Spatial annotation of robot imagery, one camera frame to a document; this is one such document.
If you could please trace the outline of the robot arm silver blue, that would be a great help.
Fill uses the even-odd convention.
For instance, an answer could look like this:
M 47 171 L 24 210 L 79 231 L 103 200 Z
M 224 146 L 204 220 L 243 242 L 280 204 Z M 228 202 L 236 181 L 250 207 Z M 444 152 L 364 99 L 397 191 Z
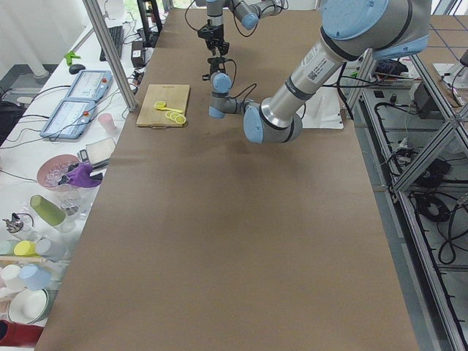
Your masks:
M 288 1 L 259 1 L 248 4 L 246 1 L 193 1 L 198 7 L 205 7 L 207 22 L 199 29 L 192 28 L 213 56 L 227 55 L 230 44 L 224 40 L 224 9 L 233 14 L 235 26 L 240 34 L 248 37 L 238 27 L 239 22 L 247 31 L 254 31 L 262 18 L 279 15 L 289 8 Z
M 219 68 L 226 53 L 223 9 L 228 8 L 245 29 L 261 18 L 278 15 L 284 1 L 199 1 L 207 8 L 207 25 L 199 31 L 213 53 L 209 116 L 244 117 L 244 134 L 252 143 L 286 143 L 299 136 L 303 122 L 298 110 L 344 63 L 370 49 L 376 60 L 398 59 L 423 51 L 429 42 L 430 1 L 327 1 L 321 7 L 318 42 L 284 85 L 260 104 L 230 97 L 232 81 Z

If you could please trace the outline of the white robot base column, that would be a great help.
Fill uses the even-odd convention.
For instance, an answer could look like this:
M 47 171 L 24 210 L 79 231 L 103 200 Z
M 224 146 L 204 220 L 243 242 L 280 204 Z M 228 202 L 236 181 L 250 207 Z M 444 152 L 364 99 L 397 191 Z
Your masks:
M 297 114 L 302 118 L 303 127 L 306 129 L 344 128 L 339 110 L 307 105 L 300 107 Z

